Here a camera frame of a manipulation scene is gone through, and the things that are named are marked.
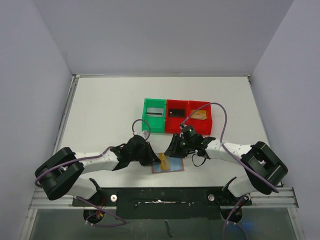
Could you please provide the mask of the green plastic bin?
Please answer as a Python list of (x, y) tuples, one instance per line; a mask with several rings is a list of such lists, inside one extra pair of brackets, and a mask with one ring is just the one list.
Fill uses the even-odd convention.
[(145, 98), (142, 119), (148, 122), (151, 133), (163, 134), (166, 119), (165, 99)]

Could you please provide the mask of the dark grey credit card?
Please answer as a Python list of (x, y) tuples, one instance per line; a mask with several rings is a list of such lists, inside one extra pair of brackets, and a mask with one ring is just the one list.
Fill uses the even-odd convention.
[(168, 117), (170, 118), (184, 118), (186, 111), (180, 108), (170, 108), (168, 110)]

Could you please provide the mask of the aluminium frame rail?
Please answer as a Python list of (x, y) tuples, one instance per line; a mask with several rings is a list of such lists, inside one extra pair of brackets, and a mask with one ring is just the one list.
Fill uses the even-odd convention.
[(253, 207), (257, 208), (298, 208), (298, 200), (293, 187), (281, 187), (279, 193), (265, 195), (260, 192), (251, 193)]

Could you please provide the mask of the brown leather card holder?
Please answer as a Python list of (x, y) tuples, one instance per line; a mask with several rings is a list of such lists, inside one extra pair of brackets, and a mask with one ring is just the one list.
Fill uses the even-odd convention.
[(152, 174), (183, 172), (185, 170), (182, 158), (170, 157), (164, 153), (157, 153), (160, 163), (151, 166)]

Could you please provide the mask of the middle red plastic bin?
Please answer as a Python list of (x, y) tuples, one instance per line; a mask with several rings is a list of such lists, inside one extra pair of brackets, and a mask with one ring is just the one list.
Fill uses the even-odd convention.
[[(165, 126), (164, 132), (166, 134), (176, 134), (180, 132), (179, 124), (187, 117), (187, 107), (188, 101), (186, 100), (176, 100), (176, 99), (167, 99), (166, 100), (166, 112), (165, 112)], [(168, 117), (169, 109), (184, 109), (185, 117)]]

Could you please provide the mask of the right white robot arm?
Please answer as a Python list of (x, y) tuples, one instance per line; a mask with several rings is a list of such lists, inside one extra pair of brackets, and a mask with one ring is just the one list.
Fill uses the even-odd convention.
[(236, 176), (226, 184), (227, 190), (236, 198), (252, 192), (276, 193), (278, 184), (288, 173), (287, 166), (262, 141), (252, 145), (224, 143), (212, 136), (203, 137), (191, 125), (173, 135), (164, 154), (174, 158), (197, 155), (206, 160), (217, 159), (242, 166), (245, 175)]

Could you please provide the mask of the right red plastic bin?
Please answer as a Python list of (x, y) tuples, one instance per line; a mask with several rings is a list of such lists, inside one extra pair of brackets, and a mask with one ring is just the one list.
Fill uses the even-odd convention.
[(211, 135), (212, 133), (212, 126), (213, 126), (213, 119), (212, 119), (212, 108), (211, 105), (204, 106), (209, 104), (206, 101), (195, 101), (189, 100), (188, 101), (188, 109), (187, 109), (187, 116), (191, 114), (191, 110), (206, 110), (207, 119), (199, 120), (199, 119), (192, 119), (191, 117), (186, 121), (187, 125), (193, 126), (195, 131), (201, 135)]

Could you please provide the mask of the red plastic bin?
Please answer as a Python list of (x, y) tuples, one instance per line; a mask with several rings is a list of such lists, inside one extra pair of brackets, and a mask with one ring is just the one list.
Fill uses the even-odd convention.
[[(176, 100), (176, 99), (167, 99), (166, 100), (166, 112), (165, 112), (165, 126), (164, 132), (166, 134), (176, 134), (180, 132), (179, 124), (187, 117), (187, 107), (188, 101), (186, 100)], [(168, 117), (169, 109), (184, 109), (185, 117)]]
[(206, 101), (195, 101), (189, 100), (188, 101), (188, 109), (187, 109), (187, 116), (191, 114), (191, 110), (206, 110), (207, 119), (199, 120), (199, 119), (192, 119), (191, 117), (186, 121), (187, 125), (193, 126), (195, 131), (201, 135), (211, 135), (212, 133), (212, 126), (213, 126), (213, 119), (212, 119), (212, 108), (211, 105), (204, 106), (209, 104)]

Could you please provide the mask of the silver credit card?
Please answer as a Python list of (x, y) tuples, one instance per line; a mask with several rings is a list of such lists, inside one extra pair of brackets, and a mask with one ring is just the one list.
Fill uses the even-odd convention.
[(161, 107), (147, 107), (145, 115), (147, 117), (162, 118), (164, 115), (164, 109)]

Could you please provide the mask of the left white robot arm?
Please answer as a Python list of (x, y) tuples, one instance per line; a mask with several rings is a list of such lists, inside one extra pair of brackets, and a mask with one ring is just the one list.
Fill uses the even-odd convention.
[(98, 171), (117, 171), (138, 162), (147, 167), (161, 163), (145, 136), (134, 135), (127, 143), (109, 146), (101, 153), (75, 153), (64, 147), (35, 171), (35, 185), (51, 201), (65, 195), (91, 199), (101, 188), (93, 178), (83, 175)]

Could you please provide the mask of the gold credit card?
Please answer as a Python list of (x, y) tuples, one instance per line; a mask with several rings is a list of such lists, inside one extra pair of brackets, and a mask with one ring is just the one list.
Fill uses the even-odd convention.
[(161, 171), (169, 171), (171, 169), (171, 164), (170, 164), (168, 156), (166, 156), (164, 153), (159, 153), (158, 157), (161, 161), (161, 163), (160, 163)]
[(200, 110), (192, 109), (190, 118), (196, 119), (196, 120), (206, 120), (207, 111), (203, 109), (200, 109)]

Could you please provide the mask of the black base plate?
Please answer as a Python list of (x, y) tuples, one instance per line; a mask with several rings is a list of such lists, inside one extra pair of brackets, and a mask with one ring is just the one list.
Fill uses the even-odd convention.
[(222, 187), (120, 187), (102, 188), (94, 205), (115, 207), (125, 220), (219, 220), (221, 210), (233, 208), (239, 198)]

